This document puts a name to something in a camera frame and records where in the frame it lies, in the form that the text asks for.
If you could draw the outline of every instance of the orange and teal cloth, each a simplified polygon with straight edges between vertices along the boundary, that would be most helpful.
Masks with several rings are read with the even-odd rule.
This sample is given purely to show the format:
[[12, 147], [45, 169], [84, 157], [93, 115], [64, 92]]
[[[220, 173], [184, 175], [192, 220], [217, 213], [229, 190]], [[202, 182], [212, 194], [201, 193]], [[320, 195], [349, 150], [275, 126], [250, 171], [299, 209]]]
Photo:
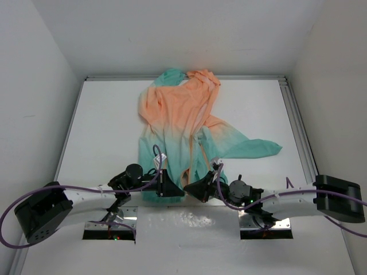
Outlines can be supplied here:
[[[208, 70], [185, 74], [170, 69], [158, 77], [139, 99], [139, 114], [147, 125], [139, 139], [139, 164], [144, 171], [154, 168], [151, 150], [157, 144], [167, 155], [164, 167], [180, 188], [203, 178], [215, 157], [264, 158], [282, 147], [263, 139], [249, 139], [227, 122], [210, 114], [220, 82]], [[158, 198], [142, 192], [146, 201], [173, 203], [182, 198]]]

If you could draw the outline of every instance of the teal fabric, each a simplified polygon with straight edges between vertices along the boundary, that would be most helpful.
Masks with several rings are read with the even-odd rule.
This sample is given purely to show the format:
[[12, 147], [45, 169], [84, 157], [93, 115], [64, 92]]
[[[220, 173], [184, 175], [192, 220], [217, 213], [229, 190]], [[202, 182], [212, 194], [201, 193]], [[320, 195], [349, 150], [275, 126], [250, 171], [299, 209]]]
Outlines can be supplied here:
[[[176, 69], [169, 69], [159, 76], [152, 86], [176, 86], [184, 79], [185, 74]], [[154, 168], [154, 154], [152, 147], [157, 144], [161, 151], [169, 157], [167, 171], [171, 180], [180, 188], [181, 174], [190, 166], [189, 141], [181, 139], [174, 142], [167, 138], [169, 129], [154, 129], [147, 125], [139, 139], [139, 164], [144, 172]], [[203, 154], [205, 152], [208, 161], [215, 157], [230, 158], [263, 158], [279, 153], [282, 147], [269, 140], [253, 139], [250, 140], [231, 125], [222, 121], [213, 126], [204, 125], [193, 136], [193, 152], [191, 162], [191, 173], [189, 182], [193, 183], [202, 179], [208, 173], [208, 166]], [[176, 203], [183, 198], [158, 198], [155, 192], [142, 192], [143, 199], [146, 201], [159, 203]]]

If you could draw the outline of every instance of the white work surface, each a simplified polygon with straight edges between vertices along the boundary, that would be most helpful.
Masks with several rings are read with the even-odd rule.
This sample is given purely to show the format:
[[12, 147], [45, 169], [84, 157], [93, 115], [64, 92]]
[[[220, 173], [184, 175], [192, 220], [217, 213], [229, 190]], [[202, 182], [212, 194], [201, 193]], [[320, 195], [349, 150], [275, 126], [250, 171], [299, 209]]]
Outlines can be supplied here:
[[[222, 80], [212, 114], [250, 139], [283, 149], [269, 158], [226, 159], [229, 181], [242, 174], [253, 187], [306, 184], [279, 83]], [[138, 97], [151, 81], [87, 81], [77, 105], [58, 181], [97, 186], [138, 160], [144, 122]], [[354, 274], [339, 228], [323, 217], [292, 218], [294, 239], [240, 240], [238, 214], [211, 200], [192, 198], [176, 207], [149, 207], [140, 194], [136, 245], [82, 240], [84, 224], [63, 227], [28, 251], [28, 274]]]

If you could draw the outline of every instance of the cloth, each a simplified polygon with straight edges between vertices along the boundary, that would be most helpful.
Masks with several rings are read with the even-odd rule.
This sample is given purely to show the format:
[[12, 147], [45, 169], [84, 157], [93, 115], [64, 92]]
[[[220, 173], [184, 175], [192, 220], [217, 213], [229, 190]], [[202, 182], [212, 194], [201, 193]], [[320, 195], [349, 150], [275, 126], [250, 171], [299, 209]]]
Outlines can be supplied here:
[[[225, 121], [210, 114], [220, 82], [212, 72], [188, 72], [190, 80], [177, 86], [184, 74], [168, 70], [140, 95], [139, 114], [147, 125], [139, 139], [139, 164], [144, 171], [154, 167], [152, 146], [167, 155], [169, 177], [180, 188], [203, 178], [212, 158], [263, 158], [282, 147], [262, 139], [250, 140]], [[180, 202], [182, 198], [158, 198], [154, 202]]]

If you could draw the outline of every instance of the white wall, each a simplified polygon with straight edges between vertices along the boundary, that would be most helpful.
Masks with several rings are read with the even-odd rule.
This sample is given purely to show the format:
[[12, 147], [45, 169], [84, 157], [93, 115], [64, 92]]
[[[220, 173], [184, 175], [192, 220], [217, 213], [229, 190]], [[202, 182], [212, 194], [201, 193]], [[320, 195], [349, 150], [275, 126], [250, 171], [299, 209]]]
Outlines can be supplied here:
[[[80, 83], [30, 0], [0, 1], [0, 212], [53, 180]], [[6, 239], [18, 244], [14, 215]], [[0, 274], [14, 250], [0, 245]]]
[[323, 0], [33, 0], [75, 72], [285, 74]]
[[[366, 15], [367, 1], [327, 1], [291, 76], [319, 172], [359, 183], [365, 201]], [[367, 223], [349, 227], [367, 233]], [[367, 240], [346, 238], [356, 274], [366, 274]]]

